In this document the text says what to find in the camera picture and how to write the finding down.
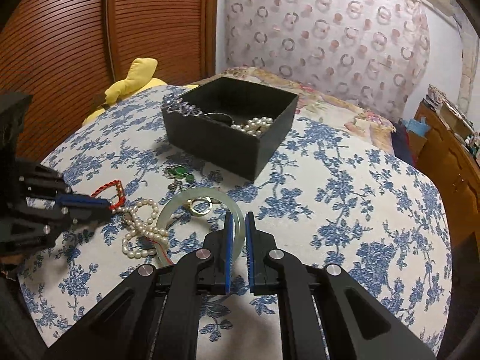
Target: jade bangle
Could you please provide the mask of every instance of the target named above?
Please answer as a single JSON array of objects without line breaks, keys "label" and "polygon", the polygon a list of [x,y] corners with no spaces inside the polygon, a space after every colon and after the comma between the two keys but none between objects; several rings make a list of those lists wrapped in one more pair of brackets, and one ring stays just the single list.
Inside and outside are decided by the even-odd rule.
[{"label": "jade bangle", "polygon": [[[215,200],[218,200],[220,203],[225,204],[226,207],[230,210],[233,215],[233,222],[235,227],[235,234],[233,236],[233,248],[232,248],[232,263],[240,256],[242,252],[243,245],[245,243],[245,218],[238,207],[238,205],[233,201],[229,195],[225,192],[219,191],[216,188],[207,188],[207,187],[194,187],[189,188],[180,192],[178,195],[175,195],[162,209],[160,215],[158,216],[157,228],[167,228],[167,223],[170,220],[172,214],[175,210],[185,204],[188,200],[193,200],[197,198],[210,197]],[[160,266],[168,266],[170,262],[168,261],[166,255],[166,250],[160,244],[155,244],[155,249],[157,250],[158,258],[160,259]]]}]

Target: blue floral bedspread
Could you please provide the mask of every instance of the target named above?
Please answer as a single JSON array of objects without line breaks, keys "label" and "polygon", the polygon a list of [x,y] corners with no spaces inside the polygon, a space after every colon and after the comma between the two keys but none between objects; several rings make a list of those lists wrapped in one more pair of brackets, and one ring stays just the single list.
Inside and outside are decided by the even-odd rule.
[{"label": "blue floral bedspread", "polygon": [[[168,143],[161,105],[185,90],[162,86],[131,97],[69,137],[44,164],[63,171],[76,192],[90,194],[120,179],[129,203],[153,198],[161,205],[173,193],[163,170],[183,164],[195,186],[220,187],[243,212],[253,211],[258,228],[273,233],[280,248],[306,264],[340,264],[436,353],[447,321],[452,259],[432,182],[302,113],[256,182],[246,182]],[[201,218],[178,209],[169,228],[171,258],[200,248],[208,231],[223,227],[224,213],[219,205]],[[48,345],[138,265],[157,263],[128,259],[121,246],[125,232],[117,215],[96,230],[63,233],[53,249],[25,261],[22,292]],[[133,247],[146,243],[134,241]],[[254,297],[247,281],[244,253],[234,265],[231,294],[205,298],[198,359],[282,357],[277,298]]]}]

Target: metal screw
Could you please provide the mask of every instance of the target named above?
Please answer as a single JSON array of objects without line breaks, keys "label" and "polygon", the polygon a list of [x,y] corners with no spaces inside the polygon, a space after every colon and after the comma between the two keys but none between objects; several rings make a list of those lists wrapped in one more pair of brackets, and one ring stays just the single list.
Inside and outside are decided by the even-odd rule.
[{"label": "metal screw", "polygon": [[153,266],[150,264],[143,264],[138,267],[138,274],[140,276],[150,276],[153,273]]},{"label": "metal screw", "polygon": [[198,249],[195,252],[195,256],[197,256],[199,259],[204,260],[210,257],[212,253],[208,249]]},{"label": "metal screw", "polygon": [[338,276],[342,273],[342,268],[335,264],[330,264],[329,266],[327,266],[327,272],[332,276]]},{"label": "metal screw", "polygon": [[274,260],[281,260],[283,256],[285,256],[284,252],[282,252],[280,249],[272,249],[270,252],[268,252],[268,255]]}]

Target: open black box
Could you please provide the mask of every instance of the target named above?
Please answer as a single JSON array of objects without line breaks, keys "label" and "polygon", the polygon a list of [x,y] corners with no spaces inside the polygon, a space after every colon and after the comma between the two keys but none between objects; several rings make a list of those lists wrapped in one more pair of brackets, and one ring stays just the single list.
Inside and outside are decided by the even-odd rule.
[{"label": "open black box", "polygon": [[210,81],[180,97],[184,102],[195,104],[204,114],[228,114],[234,124],[262,116],[274,120],[270,128],[257,137],[204,115],[183,116],[162,110],[172,145],[249,181],[255,181],[292,127],[298,99],[298,95],[291,92],[227,77]]}]

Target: wooden cabinet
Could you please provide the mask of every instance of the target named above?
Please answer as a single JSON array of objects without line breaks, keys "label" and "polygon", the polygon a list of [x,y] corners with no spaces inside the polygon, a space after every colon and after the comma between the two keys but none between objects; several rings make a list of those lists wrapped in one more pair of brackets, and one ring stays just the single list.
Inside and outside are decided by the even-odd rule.
[{"label": "wooden cabinet", "polygon": [[452,247],[472,232],[480,250],[480,167],[438,116],[420,104],[415,119],[431,127],[418,156],[417,168],[430,178],[442,197]]}]

